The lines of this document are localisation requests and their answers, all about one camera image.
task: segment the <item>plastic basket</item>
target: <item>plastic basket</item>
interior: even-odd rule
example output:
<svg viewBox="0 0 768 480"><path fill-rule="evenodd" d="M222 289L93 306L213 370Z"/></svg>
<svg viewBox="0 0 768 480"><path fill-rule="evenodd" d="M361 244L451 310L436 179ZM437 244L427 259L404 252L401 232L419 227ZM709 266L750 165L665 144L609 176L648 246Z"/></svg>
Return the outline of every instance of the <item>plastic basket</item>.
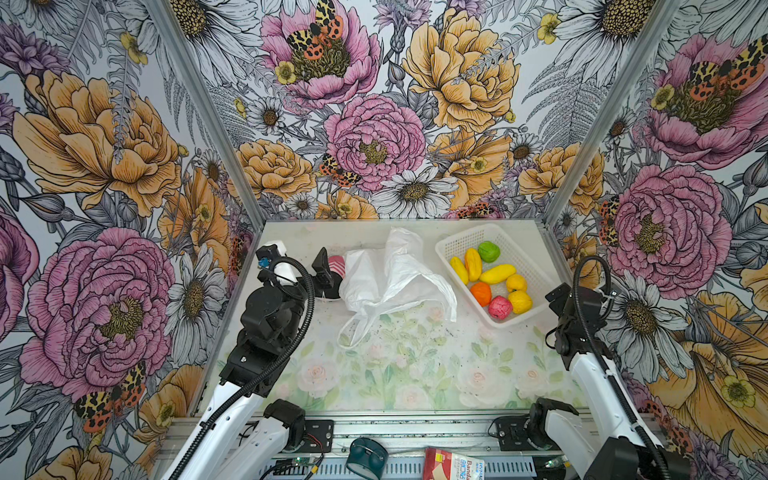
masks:
<svg viewBox="0 0 768 480"><path fill-rule="evenodd" d="M533 307L528 312L519 315L510 313L506 320L495 321L488 314L488 307L480 306L469 291L469 287L474 285L475 282L470 282L469 285L465 285L462 283L461 279L458 278L456 272L451 268L451 258L458 257L462 259L463 262L464 254L469 248L477 248L480 243L486 241L498 245L498 248L501 250L501 255L499 255L498 259L493 263L483 262L483 271L485 272L494 266L503 265L505 263L514 265L518 273L524 276L528 281L528 295L533 299ZM472 305L472 308L475 309L478 315L480 315L489 326L499 329L508 328L532 318L537 313L540 313L549 307L549 302L544 298L544 295L557 285L535 266L523 249L520 248L509 235L492 223L470 228L469 230L464 230L461 233L440 240L435 245L435 251L458 289L464 293L464 296L469 304ZM506 282L491 285L491 293L492 298L495 298L498 295L506 298L509 295Z"/></svg>

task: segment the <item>lemon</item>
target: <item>lemon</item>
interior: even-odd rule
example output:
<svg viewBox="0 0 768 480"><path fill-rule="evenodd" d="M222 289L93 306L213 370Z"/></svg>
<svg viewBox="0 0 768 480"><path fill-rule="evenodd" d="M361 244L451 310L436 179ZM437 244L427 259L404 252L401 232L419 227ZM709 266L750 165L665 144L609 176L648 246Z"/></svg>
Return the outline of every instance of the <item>lemon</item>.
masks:
<svg viewBox="0 0 768 480"><path fill-rule="evenodd" d="M512 311L520 314L528 312L533 306L533 299L526 292L518 290L509 294L509 303L512 304Z"/></svg>
<svg viewBox="0 0 768 480"><path fill-rule="evenodd" d="M514 292L515 290L520 290L522 292L528 290L528 282L525 281L525 277L520 273L510 275L507 279L507 291Z"/></svg>

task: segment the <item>floral tablecloth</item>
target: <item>floral tablecloth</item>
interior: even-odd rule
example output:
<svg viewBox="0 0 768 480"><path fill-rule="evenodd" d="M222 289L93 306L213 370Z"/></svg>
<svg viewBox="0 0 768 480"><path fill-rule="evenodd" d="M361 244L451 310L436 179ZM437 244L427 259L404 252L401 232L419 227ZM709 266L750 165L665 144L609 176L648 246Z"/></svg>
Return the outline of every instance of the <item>floral tablecloth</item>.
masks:
<svg viewBox="0 0 768 480"><path fill-rule="evenodd" d="M456 323L423 303L382 315L352 349L337 343L349 318L316 304L315 318L264 405L281 398L307 411L524 408L539 396L579 407L584 397L544 343L554 316L491 329L459 306ZM349 339L341 335L340 343ZM218 359L219 368L226 353Z"/></svg>

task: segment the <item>white plastic bag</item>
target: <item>white plastic bag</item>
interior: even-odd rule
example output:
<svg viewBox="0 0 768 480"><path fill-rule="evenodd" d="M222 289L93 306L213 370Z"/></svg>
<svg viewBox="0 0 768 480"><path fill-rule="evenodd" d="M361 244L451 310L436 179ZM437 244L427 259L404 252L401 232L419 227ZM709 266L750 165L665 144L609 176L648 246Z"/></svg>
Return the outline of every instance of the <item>white plastic bag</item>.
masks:
<svg viewBox="0 0 768 480"><path fill-rule="evenodd" d="M404 228L389 231L383 249L350 250L344 256L346 276L339 294L346 308L355 312L341 334L354 329L352 348L384 313L399 312L427 300L442 304L445 318L456 321L456 295L448 281L422 262L422 239Z"/></svg>

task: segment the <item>toy fruit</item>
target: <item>toy fruit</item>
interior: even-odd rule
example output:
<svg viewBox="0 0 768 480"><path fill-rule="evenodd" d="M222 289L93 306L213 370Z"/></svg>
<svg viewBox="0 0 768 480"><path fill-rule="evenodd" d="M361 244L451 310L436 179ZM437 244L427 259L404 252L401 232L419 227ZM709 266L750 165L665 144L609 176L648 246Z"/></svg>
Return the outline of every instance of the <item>toy fruit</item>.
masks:
<svg viewBox="0 0 768 480"><path fill-rule="evenodd" d="M504 280L508 279L510 275L515 275L515 273L518 271L514 266L512 265L499 265L494 266L490 270L483 272L482 275L480 275L480 281L490 283L491 285L494 285L496 283L501 283ZM469 274L469 279L472 280L472 274Z"/></svg>
<svg viewBox="0 0 768 480"><path fill-rule="evenodd" d="M514 292L515 290L520 290L522 292L528 290L528 282L525 281L525 277L520 273L510 275L507 279L507 291Z"/></svg>
<svg viewBox="0 0 768 480"><path fill-rule="evenodd" d="M469 272L469 281L476 282L480 278L482 273L482 260L480 260L480 253L474 248L467 250L464 254L464 263L467 266L467 272Z"/></svg>
<svg viewBox="0 0 768 480"><path fill-rule="evenodd" d="M462 279L462 282L464 282L465 285L469 283L469 273L467 273L467 269L464 267L462 259L458 257L451 258L451 268L456 272L458 278Z"/></svg>
<svg viewBox="0 0 768 480"><path fill-rule="evenodd" d="M510 313L512 313L512 304L501 295L491 300L491 304L488 305L488 314L495 319L503 320Z"/></svg>
<svg viewBox="0 0 768 480"><path fill-rule="evenodd" d="M526 292L518 290L509 294L509 303L512 304L512 310L519 314L528 312L531 309L533 299Z"/></svg>
<svg viewBox="0 0 768 480"><path fill-rule="evenodd" d="M491 302L491 287L487 283L477 282L469 291L480 306L486 306Z"/></svg>
<svg viewBox="0 0 768 480"><path fill-rule="evenodd" d="M502 251L493 242L480 243L478 252L480 253L480 258L482 258L482 261L486 263L495 262L498 256L502 254Z"/></svg>

